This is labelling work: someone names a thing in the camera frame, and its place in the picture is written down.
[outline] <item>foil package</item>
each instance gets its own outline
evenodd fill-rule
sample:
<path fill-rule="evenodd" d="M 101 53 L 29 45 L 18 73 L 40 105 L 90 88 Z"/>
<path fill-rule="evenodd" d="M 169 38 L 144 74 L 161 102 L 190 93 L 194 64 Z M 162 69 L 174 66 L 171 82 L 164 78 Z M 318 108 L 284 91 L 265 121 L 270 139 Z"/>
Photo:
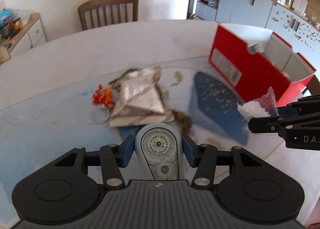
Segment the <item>foil package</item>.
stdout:
<path fill-rule="evenodd" d="M 132 71 L 117 81 L 119 100 L 113 110 L 110 126 L 135 126 L 174 119 L 165 105 L 157 82 L 160 67 Z"/>

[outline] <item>toy on shelf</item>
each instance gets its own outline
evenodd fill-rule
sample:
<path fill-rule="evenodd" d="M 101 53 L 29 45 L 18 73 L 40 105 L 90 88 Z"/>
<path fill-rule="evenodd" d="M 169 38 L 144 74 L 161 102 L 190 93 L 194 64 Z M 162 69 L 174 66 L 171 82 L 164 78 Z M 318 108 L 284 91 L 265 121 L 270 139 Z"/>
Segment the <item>toy on shelf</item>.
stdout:
<path fill-rule="evenodd" d="M 94 92 L 93 104 L 99 104 L 106 106 L 107 108 L 113 108 L 115 102 L 113 100 L 113 91 L 111 87 L 103 87 L 102 84 L 98 85 L 98 89 Z"/>

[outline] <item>red shoebox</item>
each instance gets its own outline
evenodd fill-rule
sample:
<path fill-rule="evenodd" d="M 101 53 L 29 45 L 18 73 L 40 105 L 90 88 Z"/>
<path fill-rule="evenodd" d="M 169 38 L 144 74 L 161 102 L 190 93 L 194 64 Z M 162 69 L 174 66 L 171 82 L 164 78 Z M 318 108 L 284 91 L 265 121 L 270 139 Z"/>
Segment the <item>red shoebox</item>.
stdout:
<path fill-rule="evenodd" d="M 245 102 L 272 87 L 278 107 L 297 98 L 316 71 L 272 30 L 231 23 L 219 24 L 209 62 Z"/>

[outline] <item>wooden chair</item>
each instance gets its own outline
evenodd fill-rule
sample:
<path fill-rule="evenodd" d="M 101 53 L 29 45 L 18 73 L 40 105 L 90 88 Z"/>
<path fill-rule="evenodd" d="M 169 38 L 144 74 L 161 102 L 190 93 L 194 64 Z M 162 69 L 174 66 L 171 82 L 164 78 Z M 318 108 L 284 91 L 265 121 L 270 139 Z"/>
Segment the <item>wooden chair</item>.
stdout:
<path fill-rule="evenodd" d="M 138 20 L 139 0 L 90 0 L 79 6 L 82 30 Z M 129 5 L 132 4 L 132 18 Z"/>

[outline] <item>gear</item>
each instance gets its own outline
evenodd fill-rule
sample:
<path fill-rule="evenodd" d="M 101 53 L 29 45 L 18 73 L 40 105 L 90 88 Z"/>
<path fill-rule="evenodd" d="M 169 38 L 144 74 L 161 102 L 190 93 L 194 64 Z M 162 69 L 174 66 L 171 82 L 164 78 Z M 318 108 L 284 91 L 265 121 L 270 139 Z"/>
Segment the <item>gear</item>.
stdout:
<path fill-rule="evenodd" d="M 167 129 L 153 128 L 147 131 L 141 144 L 148 162 L 157 164 L 175 160 L 177 140 Z"/>
<path fill-rule="evenodd" d="M 169 163 L 159 164 L 156 167 L 156 172 L 160 178 L 169 179 L 174 172 L 174 167 Z"/>

